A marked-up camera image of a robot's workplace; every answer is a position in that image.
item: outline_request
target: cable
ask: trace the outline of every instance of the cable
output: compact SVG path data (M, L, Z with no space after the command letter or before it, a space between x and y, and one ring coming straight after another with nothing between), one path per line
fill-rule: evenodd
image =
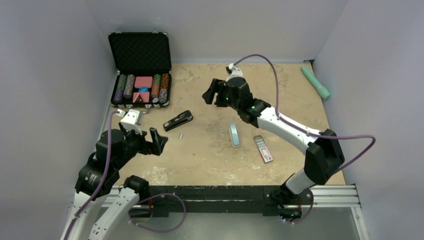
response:
M154 199L154 198L161 197L162 195L165 195L165 196L172 196L172 197L174 197L174 198L178 199L178 200L180 201L181 205L182 205L182 210L183 210L182 219L181 219L181 221L180 221L180 222L179 222L176 226L174 226L174 227L172 227L172 228L169 228L169 229L156 229L156 228L151 228L151 227L148 227L148 226L144 226L144 225L141 225L140 223L136 222L136 221L135 221L135 220L131 217L130 212L128 212L129 221L130 221L132 224L134 224L134 225L136 225L136 226L138 226L138 227L140 227L140 228L142 228L142 229L146 229L146 230L149 230L149 231L152 231L152 232L155 232L155 233L169 233L169 232L172 232L172 231L174 231L175 229L179 228L179 227L180 227L180 226L184 223L184 221L186 220L186 217L187 217L186 205L184 204L183 200L182 200L179 196L174 195L174 194L172 194L172 193L160 193L160 194L157 194L157 195L154 195L154 196L148 197L148 198L146 198L146 199L144 199L144 200L142 200L142 201L138 202L137 204L142 204L142 203L144 203L144 202L146 202L146 201L149 201L149 200L152 200L152 199Z
M237 64L239 64L241 61L248 59L250 57L260 57L263 58L265 61L267 61L269 63L269 65L272 68L272 72L274 73L274 77L275 77L275 88L276 88L276 103L275 103L275 115L278 116L278 119L280 119L283 123L289 125L290 127L297 129L299 131L301 131L302 133L312 136L312 137L316 137L316 138L321 138L321 139L329 139L329 140L352 140L352 139L371 139L371 143L366 146L358 155L356 155L354 158L352 158L352 160L348 161L346 164L342 165L341 167L339 167L334 174L340 172L341 170L345 169L347 166L351 165L353 162L355 162L357 159L359 159L362 155L364 155L375 143L376 143L376 137L370 134L363 134L363 135L351 135L351 136L324 136L324 135L320 135L320 134L315 134L315 133L311 133L289 121L287 121L286 119L284 119L281 115L280 115L280 111L279 111L279 103L280 103L280 89L279 89L279 82L278 82L278 76L277 76L277 71L276 68L274 67L273 63L264 55L261 54L250 54L247 55L245 57L242 57L240 60L236 61L234 63L234 66L236 66ZM312 193L310 188L307 188L307 190L310 192L311 195L311 204L310 204L310 208L308 209L308 211L306 212L305 215L303 215L298 221L296 222L292 222L292 224L298 224L301 221L303 221L311 212L312 210L312 206L314 204L314 194Z
M72 228L75 225L75 222L80 217L80 214L84 211L84 209L87 207L87 205L96 197L96 195L99 193L100 189L102 188L103 184L105 183L106 177L108 175L109 170L109 164L111 163L111 148L112 148L112 117L114 114L118 114L118 111L113 111L110 113L109 117L109 126L107 127L107 153L106 153L106 164L104 166L103 176L101 176L100 182L97 185L97 188L94 190L92 195L90 196L87 201L84 202L84 204L81 206L81 208L78 209L78 211L75 212L74 218L70 221L69 226L67 227L64 240L68 240L69 235L71 234Z

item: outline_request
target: poker chip case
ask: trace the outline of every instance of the poker chip case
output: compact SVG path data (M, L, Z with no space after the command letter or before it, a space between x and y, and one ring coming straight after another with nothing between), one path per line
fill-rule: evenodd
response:
M110 105L119 108L166 108L170 104L172 75L171 53L166 32L113 32L108 36L117 76L110 98ZM116 100L118 82L121 75L153 77L169 74L167 96L164 102L134 102L133 98L122 97ZM132 93L139 89L132 86Z

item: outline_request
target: beige tabletop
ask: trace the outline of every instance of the beige tabletop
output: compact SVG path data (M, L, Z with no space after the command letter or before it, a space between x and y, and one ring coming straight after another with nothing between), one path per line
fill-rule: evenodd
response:
M276 104L273 72L267 64L239 64L254 98ZM308 127L329 127L323 103L301 72L310 64L276 64L279 78L280 112ZM230 107L205 104L202 94L213 78L225 80L224 64L173 64L172 92L168 108L153 108L143 115L141 128L157 128L169 138L161 156L137 154L120 171L120 185L131 175L140 176L150 185L280 185L304 166L305 156L273 133L244 123ZM193 121L168 132L162 124L190 110ZM119 128L120 117L113 117ZM240 146L231 144L229 126L235 123ZM264 163L253 137L262 135L274 158ZM342 173L327 184L345 184Z

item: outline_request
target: case lid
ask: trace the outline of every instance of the case lid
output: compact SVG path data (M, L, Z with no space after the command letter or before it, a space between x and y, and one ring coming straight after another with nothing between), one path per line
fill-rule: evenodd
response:
M167 73L171 70L170 42L166 33L109 34L116 68L123 74Z

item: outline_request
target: white wall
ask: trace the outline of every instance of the white wall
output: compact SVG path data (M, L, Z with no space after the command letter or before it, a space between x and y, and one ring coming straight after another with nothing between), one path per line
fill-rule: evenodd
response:
M173 62L315 59L348 0L85 0L101 32L169 33Z
M424 1L350 0L319 53L317 78L339 134L375 134L344 171L372 240L423 239ZM367 142L343 142L352 158Z
M83 1L0 1L0 239L60 237L113 66Z

